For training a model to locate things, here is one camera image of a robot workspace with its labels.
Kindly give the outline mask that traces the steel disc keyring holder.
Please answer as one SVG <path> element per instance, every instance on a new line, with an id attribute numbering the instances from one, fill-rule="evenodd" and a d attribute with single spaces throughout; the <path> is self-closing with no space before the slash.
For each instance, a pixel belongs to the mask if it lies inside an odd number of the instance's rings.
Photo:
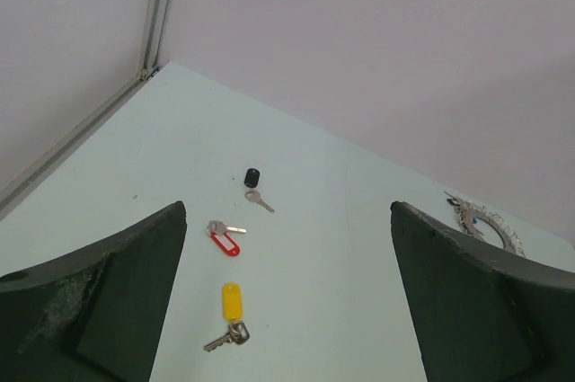
<path id="1" fill-rule="evenodd" d="M 515 230 L 502 216 L 492 213 L 483 205 L 464 200 L 445 191 L 447 203 L 454 209 L 456 222 L 460 229 L 480 241 L 485 242 L 484 233 L 477 227 L 479 223 L 488 226 L 498 236 L 502 249 L 508 253 L 525 258 L 525 252 Z"/>

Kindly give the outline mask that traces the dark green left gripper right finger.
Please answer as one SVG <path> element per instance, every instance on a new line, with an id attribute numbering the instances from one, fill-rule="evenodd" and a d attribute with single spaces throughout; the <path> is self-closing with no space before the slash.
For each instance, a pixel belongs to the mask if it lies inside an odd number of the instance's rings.
<path id="1" fill-rule="evenodd" d="M 572 381 L 574 275 L 391 206 L 394 252 L 429 381 Z"/>

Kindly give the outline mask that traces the silver key with yellow tag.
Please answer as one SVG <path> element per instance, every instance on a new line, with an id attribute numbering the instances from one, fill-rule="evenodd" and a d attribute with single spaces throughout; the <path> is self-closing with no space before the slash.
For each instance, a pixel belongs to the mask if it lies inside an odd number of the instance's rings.
<path id="1" fill-rule="evenodd" d="M 227 326 L 227 332 L 223 336 L 220 336 L 219 338 L 215 339 L 213 342 L 210 342 L 207 345 L 205 345 L 203 350 L 211 352 L 217 349 L 218 347 L 228 343 L 242 345 L 247 341 L 249 341 L 250 338 L 251 335 L 243 321 L 229 323 Z"/>

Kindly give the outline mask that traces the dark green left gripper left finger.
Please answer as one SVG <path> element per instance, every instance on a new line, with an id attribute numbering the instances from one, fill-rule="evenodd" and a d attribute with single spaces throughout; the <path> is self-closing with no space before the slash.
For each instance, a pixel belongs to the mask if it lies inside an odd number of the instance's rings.
<path id="1" fill-rule="evenodd" d="M 147 381 L 187 231 L 176 201 L 1 278 L 3 381 Z"/>

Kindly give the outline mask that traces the yellow plastic key tag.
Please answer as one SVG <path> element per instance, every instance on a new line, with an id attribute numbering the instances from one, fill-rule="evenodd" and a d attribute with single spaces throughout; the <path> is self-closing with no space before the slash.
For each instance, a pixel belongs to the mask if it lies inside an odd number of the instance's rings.
<path id="1" fill-rule="evenodd" d="M 242 290 L 235 283 L 226 283 L 222 288 L 222 304 L 224 319 L 228 323 L 243 319 Z"/>

